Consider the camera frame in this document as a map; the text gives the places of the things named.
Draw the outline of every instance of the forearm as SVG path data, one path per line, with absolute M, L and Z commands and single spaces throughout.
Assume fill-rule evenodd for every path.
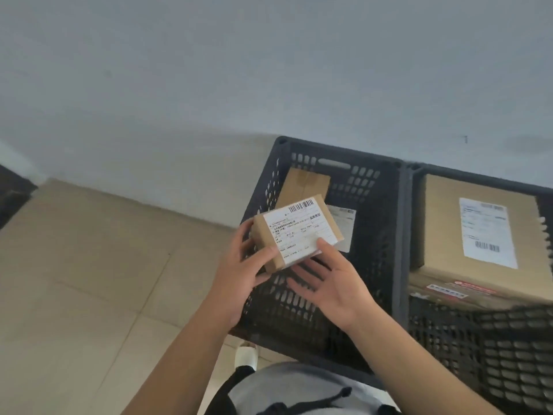
M 360 310 L 348 333 L 403 412 L 501 413 L 460 382 L 376 303 Z
M 123 411 L 138 414 L 196 414 L 228 331 L 224 318 L 203 303 L 159 360 Z

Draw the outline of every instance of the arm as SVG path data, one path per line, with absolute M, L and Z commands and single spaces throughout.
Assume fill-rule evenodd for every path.
M 318 306 L 346 332 L 404 413 L 426 415 L 500 414 L 469 389 L 401 328 L 370 296 L 353 265 L 319 239 L 325 265 L 304 262 L 320 279 L 299 266 L 294 272 L 313 290 L 293 279 L 288 286 Z
M 269 279 L 255 276 L 278 253 L 265 248 L 248 259 L 253 241 L 242 238 L 253 221 L 243 223 L 225 252 L 211 290 L 188 324 L 159 360 L 123 415 L 196 414 L 228 331 L 240 320 L 252 289 Z

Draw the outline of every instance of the left hand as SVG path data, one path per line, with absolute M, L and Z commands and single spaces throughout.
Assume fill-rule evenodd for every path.
M 242 241 L 252 224 L 253 218 L 250 218 L 234 233 L 227 251 L 219 260 L 213 285 L 204 300 L 209 308 L 217 309 L 217 314 L 225 318 L 229 330 L 240 320 L 244 303 L 253 288 L 270 278 L 269 274 L 256 274 L 279 253 L 277 246 L 265 247 L 244 259 L 254 245 L 253 239 Z

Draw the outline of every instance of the plastic basket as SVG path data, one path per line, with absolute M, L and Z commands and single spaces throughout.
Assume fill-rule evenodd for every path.
M 434 174 L 536 196 L 553 238 L 553 189 L 431 165 L 411 168 L 406 221 L 423 176 Z M 505 413 L 553 413 L 553 306 L 470 313 L 413 297 L 409 303 L 411 336 L 470 388 Z
M 380 306 L 405 317 L 399 286 L 406 262 L 402 246 L 406 165 L 397 159 L 279 137 L 267 159 L 244 220 L 274 208 L 291 167 L 331 177 L 326 203 L 357 210 L 351 249 L 355 266 Z M 380 387 L 349 337 L 318 308 L 287 288 L 288 269 L 256 288 L 233 335 L 299 361 Z

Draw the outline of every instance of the crate handle hole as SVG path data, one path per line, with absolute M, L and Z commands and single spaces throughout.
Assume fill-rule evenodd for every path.
M 319 159 L 319 164 L 322 164 L 324 166 L 337 167 L 339 169 L 345 169 L 345 170 L 351 169 L 351 166 L 349 164 L 343 163 L 342 161 Z

